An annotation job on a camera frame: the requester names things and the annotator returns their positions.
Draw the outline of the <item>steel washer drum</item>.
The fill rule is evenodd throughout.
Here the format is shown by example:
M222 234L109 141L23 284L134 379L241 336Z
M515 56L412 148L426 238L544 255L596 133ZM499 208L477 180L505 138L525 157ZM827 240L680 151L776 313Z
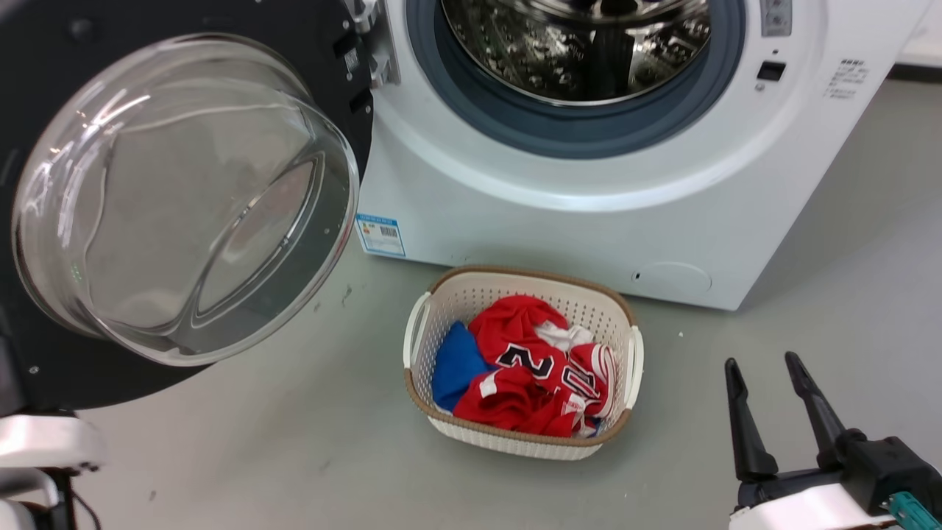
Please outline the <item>steel washer drum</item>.
M440 0L458 43L505 86L592 107L655 91L702 54L710 0Z

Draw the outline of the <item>white plastic laundry basket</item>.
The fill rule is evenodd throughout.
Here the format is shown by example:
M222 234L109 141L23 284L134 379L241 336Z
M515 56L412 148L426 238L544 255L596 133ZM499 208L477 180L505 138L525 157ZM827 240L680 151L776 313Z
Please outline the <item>white plastic laundry basket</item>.
M435 353L452 322L468 321L501 297L531 295L615 349L615 415L594 437L565 439L500 430L454 418L433 403ZM598 452L629 424L645 372L645 342L632 307L618 292L572 276L531 269L464 266L443 274L414 303L403 338L405 389L442 435L529 459L578 461Z

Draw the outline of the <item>small black text sticker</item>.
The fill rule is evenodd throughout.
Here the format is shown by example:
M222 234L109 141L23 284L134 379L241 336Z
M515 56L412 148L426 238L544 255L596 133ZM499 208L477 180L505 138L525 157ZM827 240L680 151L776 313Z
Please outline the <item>small black text sticker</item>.
M822 97L828 100L852 101L867 85L869 68L860 58L841 58L824 84Z

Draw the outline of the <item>white front-load washing machine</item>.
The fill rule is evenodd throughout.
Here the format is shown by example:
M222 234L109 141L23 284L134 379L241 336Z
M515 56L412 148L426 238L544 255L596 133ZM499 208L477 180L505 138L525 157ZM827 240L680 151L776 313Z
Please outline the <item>white front-load washing machine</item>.
M872 97L942 0L747 0L743 53L705 117L603 160L533 155L485 137L415 60L405 0L387 0L401 82L374 89L358 213L397 220L407 261L578 276L640 297L647 263L703 269L681 304L736 310ZM867 61L852 101L822 97L841 58Z

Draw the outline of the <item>white cloth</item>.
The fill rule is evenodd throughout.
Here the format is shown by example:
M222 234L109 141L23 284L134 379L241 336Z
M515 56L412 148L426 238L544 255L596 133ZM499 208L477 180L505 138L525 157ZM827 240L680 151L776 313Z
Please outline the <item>white cloth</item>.
M592 332L581 325L560 328L555 323L546 321L534 330L539 339L544 340L548 345L563 353L568 353L576 347L591 345L595 342L595 336Z

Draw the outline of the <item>blue energy label sticker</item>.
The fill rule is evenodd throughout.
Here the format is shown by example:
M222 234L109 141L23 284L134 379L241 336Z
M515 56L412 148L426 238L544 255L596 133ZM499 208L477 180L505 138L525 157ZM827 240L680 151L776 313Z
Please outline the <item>blue energy label sticker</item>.
M364 252L406 258L397 220L357 213L356 224Z

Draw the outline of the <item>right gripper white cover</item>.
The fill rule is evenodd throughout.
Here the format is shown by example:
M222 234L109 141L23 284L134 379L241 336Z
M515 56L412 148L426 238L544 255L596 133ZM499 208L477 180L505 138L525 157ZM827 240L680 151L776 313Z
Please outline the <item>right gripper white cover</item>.
M742 482L728 530L888 530L899 526L886 502L901 491L915 496L942 523L942 472L898 437L869 440L857 429L844 432L798 353L787 351L785 361L810 419L820 469L777 476L777 460L766 451L751 416L739 363L728 358L724 373L734 475Z

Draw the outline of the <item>blue cloth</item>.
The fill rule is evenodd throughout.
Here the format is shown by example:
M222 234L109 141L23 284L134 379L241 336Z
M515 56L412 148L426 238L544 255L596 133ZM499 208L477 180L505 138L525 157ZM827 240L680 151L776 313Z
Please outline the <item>blue cloth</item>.
M434 405L451 415L471 383L491 370L467 326L461 321L452 323L435 353L431 376Z

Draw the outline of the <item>black round glass washer door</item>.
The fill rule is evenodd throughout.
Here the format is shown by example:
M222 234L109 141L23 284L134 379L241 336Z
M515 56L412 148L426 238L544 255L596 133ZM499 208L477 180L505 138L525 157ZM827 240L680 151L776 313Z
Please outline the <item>black round glass washer door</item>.
M344 0L0 0L0 418L167 389L299 315L372 144Z

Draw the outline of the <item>silver door hinge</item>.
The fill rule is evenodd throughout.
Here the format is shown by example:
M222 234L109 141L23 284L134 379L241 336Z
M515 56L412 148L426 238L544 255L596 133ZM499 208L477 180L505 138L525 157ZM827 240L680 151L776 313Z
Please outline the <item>silver door hinge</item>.
M353 17L353 29L368 54L371 87L401 82L387 0L342 0Z

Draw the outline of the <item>round white filter cover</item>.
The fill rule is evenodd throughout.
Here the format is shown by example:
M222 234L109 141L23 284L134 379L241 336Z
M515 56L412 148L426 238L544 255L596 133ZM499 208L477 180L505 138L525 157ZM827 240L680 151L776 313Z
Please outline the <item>round white filter cover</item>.
M660 300L686 299L710 291L707 272L690 263L662 261L647 263L631 275L634 292Z

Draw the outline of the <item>red basketball jersey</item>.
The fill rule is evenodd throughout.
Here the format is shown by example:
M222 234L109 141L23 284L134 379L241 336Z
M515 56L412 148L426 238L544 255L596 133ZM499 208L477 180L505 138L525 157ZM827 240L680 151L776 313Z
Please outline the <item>red basketball jersey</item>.
M501 298L472 319L467 328L492 370L471 383L453 416L528 435L598 435L615 410L615 352L595 340L563 353L538 338L534 329L546 321L571 326L525 295Z

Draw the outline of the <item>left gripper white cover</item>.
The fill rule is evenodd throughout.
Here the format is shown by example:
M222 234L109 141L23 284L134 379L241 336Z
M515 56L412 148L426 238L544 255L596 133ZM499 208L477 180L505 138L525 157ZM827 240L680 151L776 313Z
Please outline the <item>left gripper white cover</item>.
M93 530L100 517L74 489L81 473L104 463L104 437L75 416L0 418L0 530L79 530L75 509Z

